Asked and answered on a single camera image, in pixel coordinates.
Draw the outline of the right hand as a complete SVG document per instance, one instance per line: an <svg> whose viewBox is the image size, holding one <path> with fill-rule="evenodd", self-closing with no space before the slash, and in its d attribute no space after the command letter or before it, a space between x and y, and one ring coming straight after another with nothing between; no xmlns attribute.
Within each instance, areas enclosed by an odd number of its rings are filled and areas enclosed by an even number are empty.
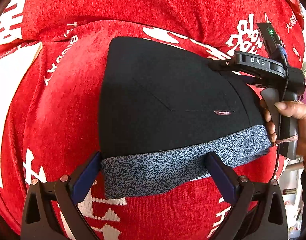
<svg viewBox="0 0 306 240"><path fill-rule="evenodd" d="M274 107L281 115L280 126L276 128L265 101L260 100L266 130L271 142L288 137L297 137L296 154L303 157L306 172L306 104L299 101L276 102Z"/></svg>

